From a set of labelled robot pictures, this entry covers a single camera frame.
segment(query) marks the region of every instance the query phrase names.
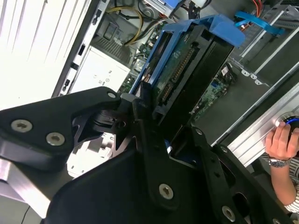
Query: green circuit board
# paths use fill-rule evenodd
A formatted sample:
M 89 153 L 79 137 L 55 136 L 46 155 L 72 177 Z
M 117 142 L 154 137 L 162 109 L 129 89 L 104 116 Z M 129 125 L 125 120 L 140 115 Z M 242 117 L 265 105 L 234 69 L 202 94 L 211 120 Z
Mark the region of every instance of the green circuit board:
M 228 88 L 229 85 L 223 83 L 216 76 L 193 110 L 193 112 L 196 113 L 194 116 L 194 121 L 200 118 L 207 111 L 207 109 L 210 108 L 213 103 L 215 103 L 217 99 L 225 95 L 228 91 Z
M 188 41 L 188 36 L 189 33 L 186 32 L 183 37 L 180 38 L 172 55 L 165 64 L 159 79 L 153 87 L 155 105 L 165 103 L 170 97 L 172 90 L 178 84 L 184 68 L 187 66 L 195 51 Z

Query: robotic arm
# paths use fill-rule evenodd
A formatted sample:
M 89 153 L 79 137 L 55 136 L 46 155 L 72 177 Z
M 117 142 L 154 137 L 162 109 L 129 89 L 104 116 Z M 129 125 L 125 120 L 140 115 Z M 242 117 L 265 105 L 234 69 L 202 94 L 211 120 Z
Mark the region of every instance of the robotic arm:
M 287 224 L 290 219 L 225 146 L 185 126 L 167 154 L 140 97 L 99 87 L 0 112 L 0 178 L 46 224 Z M 71 180 L 73 148 L 116 135 L 113 158 Z

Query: black metal bracket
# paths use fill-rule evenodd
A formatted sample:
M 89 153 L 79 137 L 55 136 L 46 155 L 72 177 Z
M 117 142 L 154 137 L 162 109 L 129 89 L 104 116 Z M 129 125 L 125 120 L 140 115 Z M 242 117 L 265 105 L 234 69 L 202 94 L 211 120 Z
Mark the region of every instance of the black metal bracket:
M 231 194 L 243 205 L 246 203 L 247 208 L 242 213 L 246 215 L 246 210 L 249 212 L 252 224 L 292 223 L 226 146 L 214 146 L 212 151 L 218 156 L 222 168 L 226 171 Z
M 291 223 L 276 202 L 225 146 L 209 146 L 196 127 L 185 127 L 172 142 L 171 155 L 197 167 L 206 178 L 219 223 Z
M 141 98 L 144 100 L 133 101 L 136 146 L 142 155 L 149 196 L 156 206 L 176 210 L 179 206 L 179 192 L 171 172 L 164 138 L 152 118 L 150 98 L 143 96 L 150 96 L 149 84 L 142 83 Z
M 89 128 L 89 118 L 120 102 L 117 93 L 101 87 L 0 111 L 0 156 L 61 170 L 75 146 L 101 135 Z

